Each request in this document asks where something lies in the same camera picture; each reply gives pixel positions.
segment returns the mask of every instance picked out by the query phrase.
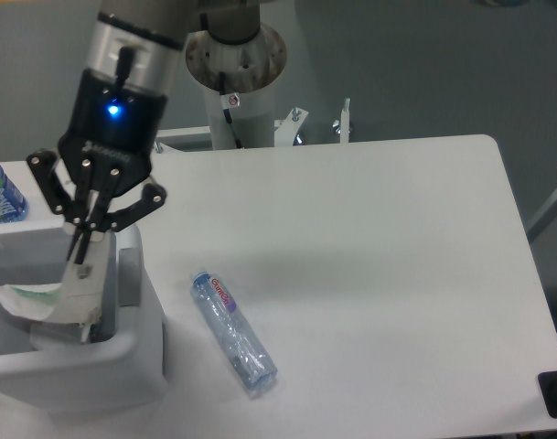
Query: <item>plastic water bottle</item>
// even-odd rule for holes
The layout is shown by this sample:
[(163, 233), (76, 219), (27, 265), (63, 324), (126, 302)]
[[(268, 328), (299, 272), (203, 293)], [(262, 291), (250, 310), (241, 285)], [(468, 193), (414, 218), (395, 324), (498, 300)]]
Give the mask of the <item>plastic water bottle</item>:
[(209, 274), (204, 269), (191, 274), (191, 280), (190, 293), (195, 303), (246, 389), (263, 391), (278, 369), (230, 291), (216, 274)]
[(0, 166), (0, 222), (20, 221), (27, 213), (26, 199)]

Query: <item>white tabletop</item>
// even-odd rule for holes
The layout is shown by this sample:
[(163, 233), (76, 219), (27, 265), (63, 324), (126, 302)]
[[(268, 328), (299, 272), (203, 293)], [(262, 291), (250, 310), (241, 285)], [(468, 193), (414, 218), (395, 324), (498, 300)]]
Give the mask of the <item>white tabletop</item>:
[[(156, 403), (49, 416), (0, 395), (0, 438), (441, 438), (556, 429), (557, 337), (485, 136), (153, 155), (140, 221), (167, 315)], [(24, 166), (6, 165), (19, 185)], [(243, 391), (188, 294), (228, 284), (279, 372)]]

